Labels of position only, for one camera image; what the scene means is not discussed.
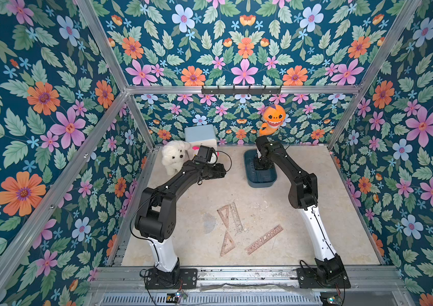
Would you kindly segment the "teal plastic storage box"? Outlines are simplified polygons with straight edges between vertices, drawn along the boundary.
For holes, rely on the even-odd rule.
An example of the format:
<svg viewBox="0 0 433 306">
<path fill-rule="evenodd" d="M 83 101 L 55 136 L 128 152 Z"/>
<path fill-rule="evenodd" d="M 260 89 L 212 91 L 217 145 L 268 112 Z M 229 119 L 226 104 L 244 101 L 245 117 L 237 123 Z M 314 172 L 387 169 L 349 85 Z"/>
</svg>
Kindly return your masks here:
<svg viewBox="0 0 433 306">
<path fill-rule="evenodd" d="M 245 171 L 248 185 L 253 188 L 271 187 L 277 180 L 277 173 L 274 166 L 264 169 L 256 168 L 259 163 L 257 150 L 247 150 L 244 153 Z"/>
</svg>

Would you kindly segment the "clear ruler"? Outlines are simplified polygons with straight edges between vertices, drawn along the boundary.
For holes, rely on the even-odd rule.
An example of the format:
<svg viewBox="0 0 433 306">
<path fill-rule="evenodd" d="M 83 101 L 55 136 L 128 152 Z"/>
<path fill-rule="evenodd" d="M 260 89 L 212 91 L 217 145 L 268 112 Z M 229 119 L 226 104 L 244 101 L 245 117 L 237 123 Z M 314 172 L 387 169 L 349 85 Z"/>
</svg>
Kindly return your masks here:
<svg viewBox="0 0 433 306">
<path fill-rule="evenodd" d="M 236 232 L 237 233 L 241 233 L 241 232 L 244 231 L 244 228 L 243 228 L 243 225 L 242 225 L 239 213 L 238 213 L 237 206 L 236 206 L 236 204 L 234 202 L 231 203 L 229 206 L 230 206 L 230 211 L 231 211 L 231 214 L 232 214 L 234 226 L 236 228 Z"/>
</svg>

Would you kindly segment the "pink long straight ruler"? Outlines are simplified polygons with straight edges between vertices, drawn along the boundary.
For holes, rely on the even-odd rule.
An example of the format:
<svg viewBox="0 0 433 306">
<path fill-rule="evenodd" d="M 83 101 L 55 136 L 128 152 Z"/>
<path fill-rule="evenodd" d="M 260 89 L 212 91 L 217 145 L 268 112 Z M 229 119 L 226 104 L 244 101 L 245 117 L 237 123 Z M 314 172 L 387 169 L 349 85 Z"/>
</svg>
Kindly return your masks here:
<svg viewBox="0 0 433 306">
<path fill-rule="evenodd" d="M 263 236 L 261 236 L 255 242 L 251 243 L 248 247 L 245 248 L 247 255 L 251 255 L 252 253 L 257 251 L 260 247 L 265 245 L 269 240 L 277 236 L 283 230 L 284 229 L 280 224 L 276 225 L 270 231 L 266 232 Z"/>
</svg>

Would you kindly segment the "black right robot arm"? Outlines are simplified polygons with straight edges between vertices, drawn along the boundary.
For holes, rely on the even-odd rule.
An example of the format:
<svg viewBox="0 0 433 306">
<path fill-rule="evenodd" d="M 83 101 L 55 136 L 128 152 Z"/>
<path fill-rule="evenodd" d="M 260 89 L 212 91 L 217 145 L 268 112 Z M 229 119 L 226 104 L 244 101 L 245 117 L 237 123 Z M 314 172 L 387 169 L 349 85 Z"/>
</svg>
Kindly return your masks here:
<svg viewBox="0 0 433 306">
<path fill-rule="evenodd" d="M 314 173 L 302 169 L 279 141 L 267 136 L 256 139 L 258 157 L 255 168 L 267 170 L 278 166 L 290 181 L 288 195 L 291 206 L 301 214 L 315 253 L 316 268 L 300 268 L 307 277 L 314 277 L 321 287 L 335 286 L 347 276 L 341 257 L 333 247 L 318 207 L 318 183 Z"/>
</svg>

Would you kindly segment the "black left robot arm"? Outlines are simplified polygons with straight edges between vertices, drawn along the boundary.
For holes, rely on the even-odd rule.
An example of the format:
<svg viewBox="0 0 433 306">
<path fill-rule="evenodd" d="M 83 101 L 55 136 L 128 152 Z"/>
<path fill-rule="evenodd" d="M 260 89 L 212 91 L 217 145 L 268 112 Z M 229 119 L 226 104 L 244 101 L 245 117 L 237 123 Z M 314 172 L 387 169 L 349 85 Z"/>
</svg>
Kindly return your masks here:
<svg viewBox="0 0 433 306">
<path fill-rule="evenodd" d="M 191 160 L 177 163 L 175 154 L 169 159 L 173 169 L 171 178 L 156 188 L 143 190 L 134 216 L 134 228 L 141 239 L 150 242 L 155 270 L 164 277 L 176 278 L 180 260 L 171 236 L 176 228 L 177 201 L 194 184 L 222 179 L 227 171 L 217 162 L 218 154 L 212 147 L 201 146 Z"/>
</svg>

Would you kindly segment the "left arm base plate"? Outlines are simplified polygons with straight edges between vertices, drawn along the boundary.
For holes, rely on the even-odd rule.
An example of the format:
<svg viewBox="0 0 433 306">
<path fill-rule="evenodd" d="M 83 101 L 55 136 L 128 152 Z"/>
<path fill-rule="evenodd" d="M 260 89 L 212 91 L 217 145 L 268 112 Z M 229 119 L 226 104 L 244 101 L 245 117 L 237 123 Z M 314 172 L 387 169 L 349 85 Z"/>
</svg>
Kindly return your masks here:
<svg viewBox="0 0 433 306">
<path fill-rule="evenodd" d="M 194 289 L 197 287 L 197 269 L 175 269 L 162 272 L 150 268 L 144 275 L 146 289 Z"/>
</svg>

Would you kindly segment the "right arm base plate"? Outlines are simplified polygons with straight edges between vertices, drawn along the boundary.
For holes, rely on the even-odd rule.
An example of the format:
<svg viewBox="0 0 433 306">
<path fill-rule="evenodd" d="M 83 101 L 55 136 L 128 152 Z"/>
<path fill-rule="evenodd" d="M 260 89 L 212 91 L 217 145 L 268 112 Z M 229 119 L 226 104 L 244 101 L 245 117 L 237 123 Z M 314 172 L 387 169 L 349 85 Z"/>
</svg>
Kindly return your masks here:
<svg viewBox="0 0 433 306">
<path fill-rule="evenodd" d="M 296 269 L 299 287 L 303 289 L 350 289 L 351 284 L 344 270 L 331 273 L 319 271 L 317 268 Z"/>
</svg>

